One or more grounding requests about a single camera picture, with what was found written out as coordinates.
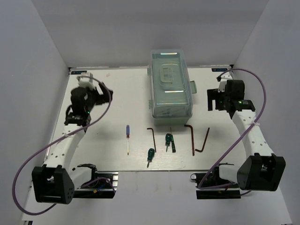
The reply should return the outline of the green plastic toolbox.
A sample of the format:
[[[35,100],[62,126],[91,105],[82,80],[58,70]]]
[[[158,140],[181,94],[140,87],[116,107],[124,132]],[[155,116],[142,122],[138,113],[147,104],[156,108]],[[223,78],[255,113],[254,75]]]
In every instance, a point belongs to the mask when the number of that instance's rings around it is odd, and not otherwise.
[[[185,125],[193,115],[193,91],[180,49],[152,50],[147,69],[149,106],[156,126]]]

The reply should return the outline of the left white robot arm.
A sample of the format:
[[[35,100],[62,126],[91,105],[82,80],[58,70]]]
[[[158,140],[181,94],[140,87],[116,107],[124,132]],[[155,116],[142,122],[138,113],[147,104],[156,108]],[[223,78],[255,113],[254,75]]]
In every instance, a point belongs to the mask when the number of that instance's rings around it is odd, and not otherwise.
[[[113,91],[101,82],[99,87],[101,94],[89,82],[80,82],[78,87],[71,90],[71,105],[66,110],[63,139],[57,142],[43,165],[36,166],[31,174],[37,202],[69,204],[76,189],[98,184],[99,175],[95,165],[83,163],[71,167],[70,164],[90,125],[91,110],[96,105],[112,100]]]

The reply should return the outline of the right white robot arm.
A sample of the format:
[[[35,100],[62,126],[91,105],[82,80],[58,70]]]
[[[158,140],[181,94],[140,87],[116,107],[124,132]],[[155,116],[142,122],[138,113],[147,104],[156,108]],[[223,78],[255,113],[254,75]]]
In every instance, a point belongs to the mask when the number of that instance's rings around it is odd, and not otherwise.
[[[220,78],[219,82],[217,89],[207,90],[208,110],[211,111],[212,104],[215,103],[217,110],[229,113],[240,137],[226,154],[242,142],[246,160],[242,165],[217,161],[201,179],[198,189],[205,190],[203,184],[211,178],[214,185],[208,186],[209,189],[237,184],[242,190],[276,191],[286,162],[283,157],[276,156],[267,144],[257,123],[261,114],[255,113],[251,100],[244,99],[245,84],[242,80]]]

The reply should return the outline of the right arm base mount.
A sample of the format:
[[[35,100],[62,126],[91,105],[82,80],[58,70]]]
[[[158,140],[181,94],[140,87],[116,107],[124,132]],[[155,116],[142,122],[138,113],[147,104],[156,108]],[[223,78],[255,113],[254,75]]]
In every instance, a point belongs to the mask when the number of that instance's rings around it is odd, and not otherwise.
[[[239,186],[237,184],[227,185],[221,188],[210,188],[204,189],[212,186],[220,186],[228,184],[229,181],[219,178],[215,172],[211,172],[206,178],[201,188],[198,188],[200,181],[205,176],[205,172],[193,173],[190,176],[190,180],[195,183],[196,188],[196,198],[197,200],[223,200],[223,199],[240,199],[241,193]]]

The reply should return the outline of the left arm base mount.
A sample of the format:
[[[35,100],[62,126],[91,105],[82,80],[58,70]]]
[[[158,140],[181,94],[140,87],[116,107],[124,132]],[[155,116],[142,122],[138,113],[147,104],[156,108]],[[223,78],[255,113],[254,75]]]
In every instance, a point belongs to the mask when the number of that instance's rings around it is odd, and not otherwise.
[[[112,199],[118,186],[118,172],[93,172],[89,168],[78,168],[70,173],[74,184],[74,198]]]

